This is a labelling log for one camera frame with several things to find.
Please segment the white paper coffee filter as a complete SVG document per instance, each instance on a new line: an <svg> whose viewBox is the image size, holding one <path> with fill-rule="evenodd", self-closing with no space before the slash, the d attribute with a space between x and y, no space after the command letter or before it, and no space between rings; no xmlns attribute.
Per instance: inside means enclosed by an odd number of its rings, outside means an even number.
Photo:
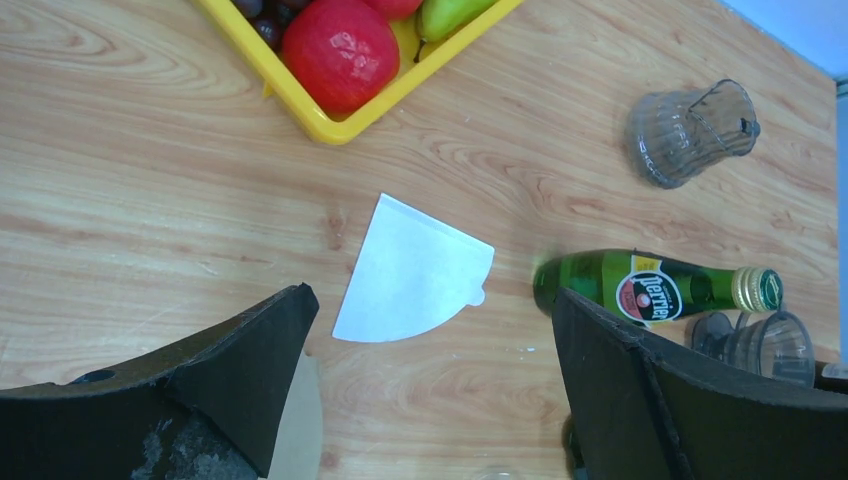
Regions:
<svg viewBox="0 0 848 480"><path fill-rule="evenodd" d="M495 248L383 193L332 336L386 343L433 330L485 300Z"/></svg>

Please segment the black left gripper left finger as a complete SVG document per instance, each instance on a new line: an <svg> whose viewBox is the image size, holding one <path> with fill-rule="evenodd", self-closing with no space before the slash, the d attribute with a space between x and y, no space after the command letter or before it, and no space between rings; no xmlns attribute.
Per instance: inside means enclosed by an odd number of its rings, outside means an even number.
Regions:
<svg viewBox="0 0 848 480"><path fill-rule="evenodd" d="M134 359L1 393L5 479L258 479L319 303L289 286Z"/></svg>

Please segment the grey clear plastic dripper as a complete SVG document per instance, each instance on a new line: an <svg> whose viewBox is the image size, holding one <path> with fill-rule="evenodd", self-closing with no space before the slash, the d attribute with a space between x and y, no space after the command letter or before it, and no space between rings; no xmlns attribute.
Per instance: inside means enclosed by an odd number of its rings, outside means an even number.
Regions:
<svg viewBox="0 0 848 480"><path fill-rule="evenodd" d="M794 314L780 310L753 323L742 313L735 323L721 312L691 323L686 346L714 360L765 378L811 388L814 347Z"/></svg>

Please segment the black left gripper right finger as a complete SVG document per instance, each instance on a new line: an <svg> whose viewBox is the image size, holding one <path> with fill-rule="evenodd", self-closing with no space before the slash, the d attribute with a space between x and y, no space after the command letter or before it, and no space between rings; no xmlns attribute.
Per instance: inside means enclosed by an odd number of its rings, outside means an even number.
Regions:
<svg viewBox="0 0 848 480"><path fill-rule="evenodd" d="M847 398L728 366L576 292L552 326L592 479L843 479Z"/></svg>

